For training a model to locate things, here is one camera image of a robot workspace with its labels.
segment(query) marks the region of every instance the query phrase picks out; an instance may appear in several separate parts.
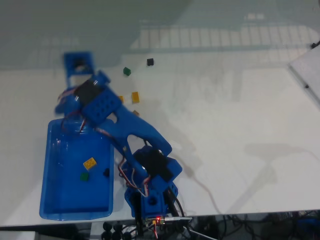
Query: red wire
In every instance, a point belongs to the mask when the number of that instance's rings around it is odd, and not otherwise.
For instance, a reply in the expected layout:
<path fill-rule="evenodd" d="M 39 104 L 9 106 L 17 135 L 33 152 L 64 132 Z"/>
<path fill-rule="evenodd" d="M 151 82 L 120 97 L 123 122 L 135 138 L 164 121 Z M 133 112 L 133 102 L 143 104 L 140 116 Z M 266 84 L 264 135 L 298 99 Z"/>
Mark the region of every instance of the red wire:
<path fill-rule="evenodd" d="M 155 239 L 158 239 L 157 226 L 155 224 L 153 224 L 153 233 L 154 233 Z"/>

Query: small cube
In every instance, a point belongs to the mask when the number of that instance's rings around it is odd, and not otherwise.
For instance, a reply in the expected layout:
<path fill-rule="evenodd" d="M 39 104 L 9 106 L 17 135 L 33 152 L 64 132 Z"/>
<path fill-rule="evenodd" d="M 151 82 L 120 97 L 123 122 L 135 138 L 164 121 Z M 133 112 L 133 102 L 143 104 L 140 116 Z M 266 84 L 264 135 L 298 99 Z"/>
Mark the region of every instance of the small cube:
<path fill-rule="evenodd" d="M 132 113 L 138 117 L 140 116 L 140 113 L 138 113 L 136 110 L 134 110 Z"/>
<path fill-rule="evenodd" d="M 146 60 L 146 64 L 147 64 L 148 66 L 153 66 L 153 65 L 155 64 L 155 61 L 154 61 L 153 58 L 148 58 L 148 59 Z"/>
<path fill-rule="evenodd" d="M 105 176 L 106 178 L 108 178 L 110 176 L 110 169 L 106 168 L 103 172 L 103 176 Z"/>
<path fill-rule="evenodd" d="M 121 100 L 121 102 L 122 102 L 122 103 L 124 103 L 124 102 L 125 102 L 125 98 L 124 98 L 124 96 L 119 96 L 119 98 L 120 98 L 120 100 Z"/>
<path fill-rule="evenodd" d="M 137 91 L 132 93 L 132 103 L 133 104 L 138 104 L 140 103 L 140 99 L 139 99 L 139 93 Z"/>
<path fill-rule="evenodd" d="M 127 75 L 127 76 L 130 76 L 131 70 L 130 70 L 129 68 L 127 68 L 127 67 L 124 67 L 124 69 L 123 69 L 123 74 L 124 74 L 124 75 Z"/>
<path fill-rule="evenodd" d="M 88 171 L 93 168 L 95 165 L 97 165 L 97 162 L 95 161 L 95 159 L 93 157 L 91 157 L 89 160 L 85 161 L 83 163 L 83 166 L 85 167 L 85 169 L 87 169 Z"/>
<path fill-rule="evenodd" d="M 87 182 L 89 180 L 89 173 L 87 173 L 87 172 L 81 173 L 80 180 L 84 181 L 84 182 Z"/>

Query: yellow block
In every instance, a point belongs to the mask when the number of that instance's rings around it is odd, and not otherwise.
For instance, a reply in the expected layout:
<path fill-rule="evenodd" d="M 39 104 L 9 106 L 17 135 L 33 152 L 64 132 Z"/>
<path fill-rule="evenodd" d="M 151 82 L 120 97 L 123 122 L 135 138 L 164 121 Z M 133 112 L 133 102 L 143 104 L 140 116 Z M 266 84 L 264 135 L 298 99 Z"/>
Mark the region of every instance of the yellow block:
<path fill-rule="evenodd" d="M 83 166 L 85 167 L 85 169 L 87 169 L 89 171 L 89 169 L 91 169 L 92 167 L 94 167 L 95 165 L 97 165 L 97 162 L 95 161 L 95 159 L 93 157 L 91 157 L 89 160 L 85 161 L 83 163 Z"/>
<path fill-rule="evenodd" d="M 121 102 L 122 102 L 122 103 L 124 103 L 124 102 L 125 102 L 125 98 L 124 98 L 124 96 L 119 96 L 119 98 L 120 98 L 120 100 L 121 100 Z"/>
<path fill-rule="evenodd" d="M 139 93 L 137 91 L 132 93 L 132 103 L 133 104 L 138 104 L 140 103 L 140 99 L 139 99 Z"/>

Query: black block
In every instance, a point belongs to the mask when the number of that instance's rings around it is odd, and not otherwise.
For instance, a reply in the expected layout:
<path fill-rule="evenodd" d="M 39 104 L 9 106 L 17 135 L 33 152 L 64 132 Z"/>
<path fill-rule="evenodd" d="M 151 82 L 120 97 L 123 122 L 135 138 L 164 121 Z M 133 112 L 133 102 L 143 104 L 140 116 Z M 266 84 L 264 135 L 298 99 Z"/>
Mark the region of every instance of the black block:
<path fill-rule="evenodd" d="M 110 169 L 106 168 L 103 172 L 103 175 L 108 178 L 110 176 Z"/>
<path fill-rule="evenodd" d="M 153 66 L 153 65 L 155 64 L 155 61 L 154 61 L 153 58 L 148 58 L 148 59 L 146 60 L 146 64 L 147 64 L 148 66 Z"/>

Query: black knob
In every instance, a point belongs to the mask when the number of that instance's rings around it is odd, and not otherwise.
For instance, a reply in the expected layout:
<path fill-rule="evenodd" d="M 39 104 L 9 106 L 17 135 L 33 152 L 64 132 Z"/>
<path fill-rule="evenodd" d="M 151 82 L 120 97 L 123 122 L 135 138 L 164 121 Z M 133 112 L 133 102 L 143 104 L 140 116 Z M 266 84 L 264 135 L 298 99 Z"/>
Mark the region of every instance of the black knob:
<path fill-rule="evenodd" d="M 122 231 L 122 225 L 117 224 L 113 226 L 113 229 L 115 232 L 121 232 Z"/>
<path fill-rule="evenodd" d="M 111 239 L 111 232 L 110 231 L 104 231 L 101 234 L 101 240 L 110 240 Z"/>
<path fill-rule="evenodd" d="M 105 230 L 105 231 L 107 231 L 107 232 L 110 232 L 111 231 L 111 229 L 112 229 L 112 225 L 111 224 L 109 224 L 109 223 L 107 223 L 106 221 L 103 223 L 103 229 Z"/>
<path fill-rule="evenodd" d="M 121 238 L 121 231 L 115 231 L 114 233 L 112 233 L 112 240 L 120 240 Z"/>
<path fill-rule="evenodd" d="M 131 233 L 126 231 L 123 235 L 122 235 L 122 239 L 123 240 L 131 240 L 132 237 L 131 237 Z"/>

